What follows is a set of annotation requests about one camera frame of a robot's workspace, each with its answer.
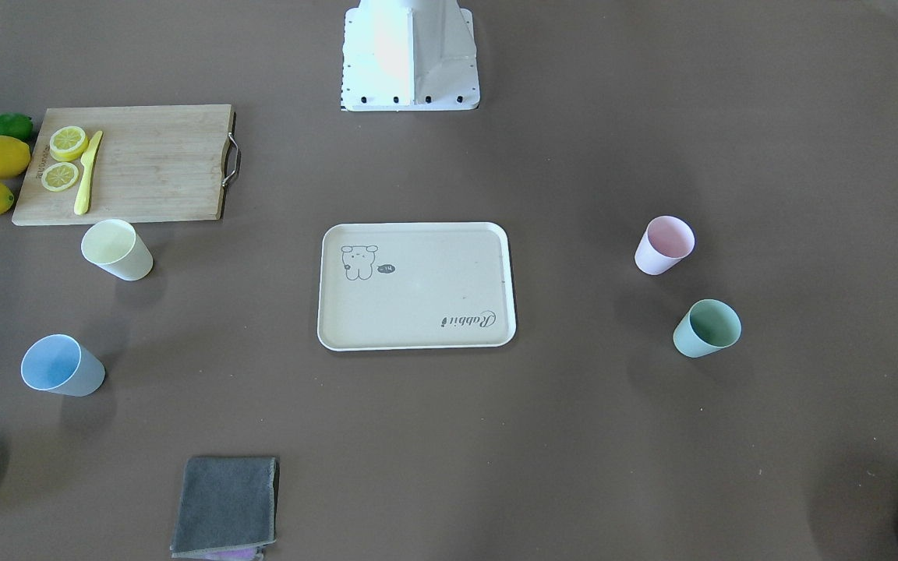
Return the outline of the green plastic cup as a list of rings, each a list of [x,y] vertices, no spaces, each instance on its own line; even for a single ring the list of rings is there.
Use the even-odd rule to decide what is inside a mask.
[[[673,332],[674,347],[684,356],[698,358],[729,348],[741,337],[739,315],[716,299],[697,301]]]

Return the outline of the blue plastic cup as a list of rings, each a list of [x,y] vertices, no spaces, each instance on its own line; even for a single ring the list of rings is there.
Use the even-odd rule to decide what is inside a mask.
[[[37,340],[25,352],[20,374],[33,390],[66,397],[86,397],[104,382],[102,362],[67,334],[51,334]]]

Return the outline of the cream rabbit serving tray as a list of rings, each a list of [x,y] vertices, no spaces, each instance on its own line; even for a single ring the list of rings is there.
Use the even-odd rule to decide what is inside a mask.
[[[317,336],[332,351],[496,348],[516,330],[499,224],[338,224],[322,238]]]

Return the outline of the pink plastic cup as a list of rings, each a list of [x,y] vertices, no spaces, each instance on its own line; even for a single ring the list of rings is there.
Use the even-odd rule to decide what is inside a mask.
[[[646,226],[635,250],[635,265],[649,276],[658,276],[694,251],[695,233],[685,221],[659,216]]]

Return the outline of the folded grey cloth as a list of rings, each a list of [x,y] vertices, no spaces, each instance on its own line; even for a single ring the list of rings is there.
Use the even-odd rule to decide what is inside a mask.
[[[170,555],[263,560],[275,537],[274,456],[193,456],[186,461]]]

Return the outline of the bamboo cutting board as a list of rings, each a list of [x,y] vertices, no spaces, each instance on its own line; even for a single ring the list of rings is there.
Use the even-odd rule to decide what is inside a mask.
[[[74,226],[104,219],[131,223],[217,220],[227,192],[231,105],[50,108],[41,121],[13,207],[17,226]],[[64,125],[102,131],[85,214],[72,210],[75,188],[51,192],[41,175],[53,157],[49,139]]]

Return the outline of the cream yellow plastic cup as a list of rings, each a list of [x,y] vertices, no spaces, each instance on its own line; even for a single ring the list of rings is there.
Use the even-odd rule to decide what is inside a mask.
[[[86,260],[123,281],[137,281],[154,266],[154,259],[135,228],[120,219],[99,221],[86,231],[80,245]]]

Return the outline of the yellow plastic knife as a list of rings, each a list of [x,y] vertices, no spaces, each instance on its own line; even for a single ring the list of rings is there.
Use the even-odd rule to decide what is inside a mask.
[[[103,135],[104,132],[102,130],[96,131],[95,134],[92,135],[92,138],[89,139],[88,146],[80,157],[80,163],[82,164],[83,170],[75,202],[74,205],[72,205],[72,212],[74,214],[79,214],[79,216],[89,212],[90,186],[93,181],[97,149],[100,148]]]

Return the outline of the lemon half slice lower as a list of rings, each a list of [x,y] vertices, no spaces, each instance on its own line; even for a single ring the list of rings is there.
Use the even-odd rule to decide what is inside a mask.
[[[41,174],[40,181],[44,189],[61,192],[77,185],[80,180],[79,168],[71,162],[51,164]]]

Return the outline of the lemon half slice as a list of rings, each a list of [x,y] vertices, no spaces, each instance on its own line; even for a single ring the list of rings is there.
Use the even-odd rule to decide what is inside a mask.
[[[65,125],[53,132],[48,150],[56,162],[72,162],[79,159],[88,148],[89,136],[78,125]]]
[[[77,185],[80,180],[79,168],[71,162],[51,164],[41,174],[40,181],[44,189],[61,192]]]

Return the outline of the lemon half slice upper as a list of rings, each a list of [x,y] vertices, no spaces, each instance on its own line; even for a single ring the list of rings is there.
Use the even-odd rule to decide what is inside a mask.
[[[79,159],[88,148],[89,136],[78,125],[65,125],[53,132],[48,150],[56,162],[72,162]]]

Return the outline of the green lime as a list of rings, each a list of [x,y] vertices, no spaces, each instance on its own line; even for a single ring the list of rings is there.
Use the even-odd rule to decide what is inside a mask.
[[[26,142],[33,132],[34,124],[30,116],[15,111],[0,114],[0,137],[11,137]]]

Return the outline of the whole yellow lemon upper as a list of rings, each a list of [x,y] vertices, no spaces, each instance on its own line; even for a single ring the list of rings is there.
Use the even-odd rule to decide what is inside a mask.
[[[0,180],[21,175],[31,160],[28,143],[9,136],[0,136]]]

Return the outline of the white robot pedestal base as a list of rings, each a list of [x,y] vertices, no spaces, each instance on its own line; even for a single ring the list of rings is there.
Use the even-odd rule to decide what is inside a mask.
[[[342,110],[480,105],[473,15],[456,1],[361,1],[345,12],[342,54]]]

